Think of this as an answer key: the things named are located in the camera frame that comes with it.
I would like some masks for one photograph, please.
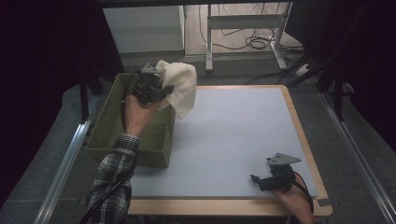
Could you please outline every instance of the gray floor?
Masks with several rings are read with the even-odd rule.
[[[205,72],[203,57],[183,57],[176,53],[122,55],[125,68],[133,72],[145,63],[164,59],[169,63],[193,64],[198,74],[199,85],[244,85],[248,80],[264,76],[250,84],[276,84],[279,75],[276,61],[271,53],[261,55],[217,56],[214,71]],[[333,213],[330,223],[387,223],[372,192],[367,188],[361,173],[347,151],[339,132],[329,116],[325,104],[315,90],[318,77],[312,77],[290,89],[290,94],[303,125],[308,143],[317,162],[326,190],[332,200]],[[101,80],[106,91],[111,87]],[[384,140],[361,117],[348,98],[343,101],[345,124],[360,146],[363,155],[389,197],[396,200],[396,155]],[[79,124],[78,86],[64,94],[63,108],[50,130],[48,137],[13,190],[0,212],[0,223],[32,223],[45,198],[51,181],[64,157],[74,132]],[[75,165],[64,186],[49,223],[78,223],[84,213],[83,198],[93,181],[97,163],[81,148]],[[184,223],[194,223],[195,218]],[[225,223],[213,218],[216,223]],[[240,217],[240,223],[253,223]]]

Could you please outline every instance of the light blue board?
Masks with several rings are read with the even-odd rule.
[[[291,165],[317,196],[281,89],[197,90],[195,106],[176,119],[168,168],[137,167],[133,197],[252,198],[250,175],[272,176],[267,158],[277,152],[302,159]]]

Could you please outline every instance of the white wall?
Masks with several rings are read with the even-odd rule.
[[[104,12],[119,53],[184,49],[182,7],[105,8]]]

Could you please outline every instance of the forearm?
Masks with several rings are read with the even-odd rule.
[[[139,142],[137,137],[131,135],[123,134],[119,137],[98,167],[91,193],[87,197],[88,208],[134,169]],[[120,223],[125,219],[131,200],[132,174],[95,210],[91,223]]]

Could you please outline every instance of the black curtain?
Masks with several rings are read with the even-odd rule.
[[[101,8],[33,2],[0,3],[1,203],[47,136],[64,92],[81,76],[123,72]]]
[[[396,1],[333,1],[316,55],[331,55],[362,3],[368,7],[337,65],[354,89],[352,104],[396,152]]]

